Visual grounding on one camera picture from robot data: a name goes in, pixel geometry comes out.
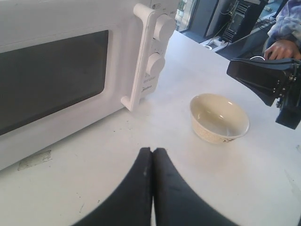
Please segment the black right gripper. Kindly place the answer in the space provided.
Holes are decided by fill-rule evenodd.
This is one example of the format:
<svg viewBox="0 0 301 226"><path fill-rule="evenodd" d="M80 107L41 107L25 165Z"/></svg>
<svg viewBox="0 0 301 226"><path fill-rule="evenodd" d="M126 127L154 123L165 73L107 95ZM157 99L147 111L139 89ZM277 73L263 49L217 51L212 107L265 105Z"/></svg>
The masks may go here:
<svg viewBox="0 0 301 226"><path fill-rule="evenodd" d="M276 123L296 129L301 122L301 62L234 58L227 75L254 92L267 106L278 101Z"/></svg>

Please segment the person's hand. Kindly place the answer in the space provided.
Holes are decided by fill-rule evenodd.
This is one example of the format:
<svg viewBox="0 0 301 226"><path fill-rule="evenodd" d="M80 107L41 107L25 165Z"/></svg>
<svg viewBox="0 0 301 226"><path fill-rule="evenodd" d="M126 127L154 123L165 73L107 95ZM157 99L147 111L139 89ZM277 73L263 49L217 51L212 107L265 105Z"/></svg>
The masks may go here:
<svg viewBox="0 0 301 226"><path fill-rule="evenodd" d="M264 51L266 60L278 60L284 58L301 59L298 46L289 40L278 40Z"/></svg>

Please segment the blue tie-dye sleeve forearm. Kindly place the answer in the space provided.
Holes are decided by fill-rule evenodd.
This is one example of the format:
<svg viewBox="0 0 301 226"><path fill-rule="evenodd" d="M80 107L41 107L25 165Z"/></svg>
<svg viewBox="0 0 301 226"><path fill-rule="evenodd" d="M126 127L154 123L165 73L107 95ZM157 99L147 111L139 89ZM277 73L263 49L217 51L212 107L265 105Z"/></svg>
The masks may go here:
<svg viewBox="0 0 301 226"><path fill-rule="evenodd" d="M274 40L289 40L301 46L301 1L288 0L276 17L268 36Z"/></svg>

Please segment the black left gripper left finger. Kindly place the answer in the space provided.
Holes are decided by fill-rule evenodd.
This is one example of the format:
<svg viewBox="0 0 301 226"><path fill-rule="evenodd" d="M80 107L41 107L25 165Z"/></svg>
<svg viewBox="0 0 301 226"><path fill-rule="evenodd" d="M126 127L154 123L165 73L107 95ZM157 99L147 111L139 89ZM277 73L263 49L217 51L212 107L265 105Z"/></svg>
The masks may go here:
<svg viewBox="0 0 301 226"><path fill-rule="evenodd" d="M144 147L112 194L76 225L150 226L151 211L152 152Z"/></svg>

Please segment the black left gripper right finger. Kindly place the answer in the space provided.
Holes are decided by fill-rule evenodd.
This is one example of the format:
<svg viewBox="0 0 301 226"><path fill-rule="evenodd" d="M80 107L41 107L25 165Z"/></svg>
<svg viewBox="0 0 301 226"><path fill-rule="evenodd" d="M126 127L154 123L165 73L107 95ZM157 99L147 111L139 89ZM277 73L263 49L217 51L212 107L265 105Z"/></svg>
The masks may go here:
<svg viewBox="0 0 301 226"><path fill-rule="evenodd" d="M158 226L233 226L181 177L167 151L157 148L152 154L153 198Z"/></svg>

